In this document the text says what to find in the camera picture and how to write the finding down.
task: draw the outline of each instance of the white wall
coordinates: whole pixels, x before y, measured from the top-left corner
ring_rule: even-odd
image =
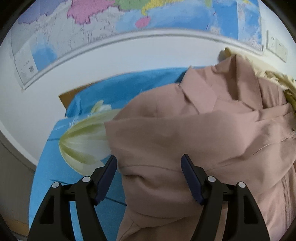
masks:
[[[269,51],[260,57],[279,71],[296,77],[296,44],[278,17],[260,3],[266,28],[289,49],[284,63]],[[116,74],[218,63],[229,44],[193,37],[148,37],[118,42],[75,57],[45,74],[25,91],[17,82],[10,34],[0,46],[0,131],[31,162],[38,159],[54,124],[64,117],[58,95]]]
[[[34,171],[16,159],[0,143],[0,213],[29,224],[29,200]]]

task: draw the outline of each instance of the zipper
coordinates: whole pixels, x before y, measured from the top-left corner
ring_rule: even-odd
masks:
[[[286,180],[285,177],[283,177],[281,179],[281,184],[283,186],[283,193],[284,193],[284,201],[285,201],[285,219],[286,219],[286,231],[289,227],[289,220],[288,220],[288,214],[289,214],[289,210],[288,210],[288,194],[287,194],[287,184],[286,184]]]

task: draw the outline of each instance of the blue bedsheet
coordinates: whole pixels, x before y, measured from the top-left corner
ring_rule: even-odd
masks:
[[[141,92],[180,82],[185,71],[186,68],[171,68],[123,74],[100,81],[78,93],[66,111],[68,118],[57,122],[40,157],[30,198],[30,226],[53,182],[70,184],[82,178],[64,161],[59,150],[59,139],[69,129],[71,123],[86,118],[92,107],[100,100],[110,105],[112,109],[121,109]],[[105,158],[102,162],[106,163],[107,160],[108,158]],[[82,241],[75,204],[71,202],[70,207],[76,240]],[[119,172],[116,172],[106,199],[96,207],[100,223],[109,241],[116,240],[125,207],[121,176]]]

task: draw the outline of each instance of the pink map region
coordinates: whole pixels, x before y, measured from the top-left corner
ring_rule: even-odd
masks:
[[[98,12],[103,12],[114,3],[115,1],[108,0],[73,0],[67,17],[74,18],[75,23],[90,23],[90,16]]]
[[[150,23],[151,17],[143,17],[136,21],[135,25],[137,28],[144,28]]]

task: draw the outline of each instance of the map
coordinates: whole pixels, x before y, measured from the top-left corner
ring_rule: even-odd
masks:
[[[11,46],[25,86],[73,50],[164,28],[206,31],[261,50],[258,0],[36,0],[11,28]]]

